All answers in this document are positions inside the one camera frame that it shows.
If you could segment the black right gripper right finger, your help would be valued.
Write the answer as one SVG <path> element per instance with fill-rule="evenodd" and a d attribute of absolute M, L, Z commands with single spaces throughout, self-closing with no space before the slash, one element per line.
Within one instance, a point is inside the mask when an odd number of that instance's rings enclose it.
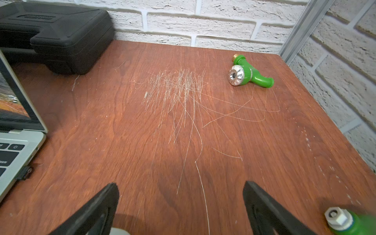
<path fill-rule="evenodd" d="M 253 181 L 245 183 L 243 200 L 255 235 L 315 234 Z"/>

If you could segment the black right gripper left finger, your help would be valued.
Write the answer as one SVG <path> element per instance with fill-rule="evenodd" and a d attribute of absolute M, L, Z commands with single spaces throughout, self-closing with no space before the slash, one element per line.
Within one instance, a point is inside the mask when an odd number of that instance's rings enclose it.
<path fill-rule="evenodd" d="M 116 183 L 107 184 L 51 235 L 108 235 L 110 234 L 119 200 Z"/>

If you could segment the small black usb receiver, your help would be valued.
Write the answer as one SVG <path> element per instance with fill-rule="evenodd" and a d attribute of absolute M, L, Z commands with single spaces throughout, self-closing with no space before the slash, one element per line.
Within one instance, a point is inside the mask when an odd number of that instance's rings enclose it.
<path fill-rule="evenodd" d="M 20 171 L 15 176 L 15 180 L 18 181 L 25 181 L 28 179 L 31 175 L 31 173 L 34 171 L 34 168 L 32 166 L 26 165 L 20 169 Z"/>

